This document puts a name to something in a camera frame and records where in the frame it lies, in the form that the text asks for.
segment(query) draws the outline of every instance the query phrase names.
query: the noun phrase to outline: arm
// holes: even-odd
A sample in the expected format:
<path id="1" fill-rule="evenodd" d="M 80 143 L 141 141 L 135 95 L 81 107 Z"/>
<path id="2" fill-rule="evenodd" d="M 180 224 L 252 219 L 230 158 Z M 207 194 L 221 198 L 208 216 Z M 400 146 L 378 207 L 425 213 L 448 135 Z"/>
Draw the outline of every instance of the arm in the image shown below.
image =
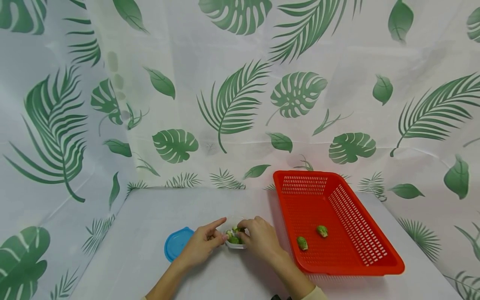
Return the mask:
<path id="1" fill-rule="evenodd" d="M 255 219 L 242 220 L 238 227 L 248 229 L 250 236 L 241 232 L 238 235 L 249 251 L 273 268 L 293 300 L 301 300 L 315 289 L 282 249 L 272 225 L 256 216 Z"/>
<path id="2" fill-rule="evenodd" d="M 205 262 L 212 251 L 228 239 L 216 228 L 227 218 L 221 218 L 199 227 L 183 248 L 181 254 L 166 270 L 153 289 L 146 295 L 147 300 L 171 300 L 183 277 L 194 266 Z"/>

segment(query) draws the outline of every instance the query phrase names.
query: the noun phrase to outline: vegetable piece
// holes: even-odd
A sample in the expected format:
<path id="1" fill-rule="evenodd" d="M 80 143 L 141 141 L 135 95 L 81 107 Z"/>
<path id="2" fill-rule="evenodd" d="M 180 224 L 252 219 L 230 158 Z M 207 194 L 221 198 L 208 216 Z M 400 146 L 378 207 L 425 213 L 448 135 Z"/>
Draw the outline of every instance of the vegetable piece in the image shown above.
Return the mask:
<path id="1" fill-rule="evenodd" d="M 307 240 L 304 237 L 298 237 L 297 244 L 299 245 L 300 250 L 302 251 L 308 250 Z"/>
<path id="2" fill-rule="evenodd" d="M 319 225 L 317 227 L 317 232 L 322 236 L 322 238 L 328 237 L 328 230 L 327 230 L 327 227 L 325 226 Z"/>

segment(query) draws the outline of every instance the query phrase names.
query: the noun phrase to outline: sleeve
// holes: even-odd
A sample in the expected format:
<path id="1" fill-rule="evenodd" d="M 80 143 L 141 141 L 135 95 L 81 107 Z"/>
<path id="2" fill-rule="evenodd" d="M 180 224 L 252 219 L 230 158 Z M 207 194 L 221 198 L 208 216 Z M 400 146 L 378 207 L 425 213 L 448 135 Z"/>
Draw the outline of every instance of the sleeve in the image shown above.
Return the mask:
<path id="1" fill-rule="evenodd" d="M 325 296 L 319 287 L 315 287 L 315 289 L 302 300 L 327 300 L 327 296 Z"/>

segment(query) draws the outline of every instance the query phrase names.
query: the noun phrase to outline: right hand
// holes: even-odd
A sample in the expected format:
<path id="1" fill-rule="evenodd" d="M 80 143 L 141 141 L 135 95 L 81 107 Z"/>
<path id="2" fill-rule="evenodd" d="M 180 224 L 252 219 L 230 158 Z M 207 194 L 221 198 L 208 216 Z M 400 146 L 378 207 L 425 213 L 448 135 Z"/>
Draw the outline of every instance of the right hand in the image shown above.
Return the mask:
<path id="1" fill-rule="evenodd" d="M 256 216 L 254 219 L 242 220 L 237 227 L 248 229 L 250 236 L 243 232 L 239 232 L 237 235 L 247 245 L 247 249 L 260 259 L 273 264 L 276 258 L 286 255 L 278 242 L 275 228 L 261 217 Z"/>

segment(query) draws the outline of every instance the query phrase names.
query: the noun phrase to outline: left hand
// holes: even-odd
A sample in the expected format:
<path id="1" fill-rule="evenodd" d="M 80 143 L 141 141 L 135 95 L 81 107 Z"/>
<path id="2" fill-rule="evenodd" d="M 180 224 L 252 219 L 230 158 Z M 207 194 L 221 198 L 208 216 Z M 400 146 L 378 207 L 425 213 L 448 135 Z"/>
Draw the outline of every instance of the left hand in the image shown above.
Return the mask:
<path id="1" fill-rule="evenodd" d="M 228 235 L 222 234 L 216 229 L 226 220 L 227 218 L 223 217 L 197 228 L 175 261 L 182 262 L 187 268 L 206 261 L 213 249 L 223 245 L 228 240 Z"/>

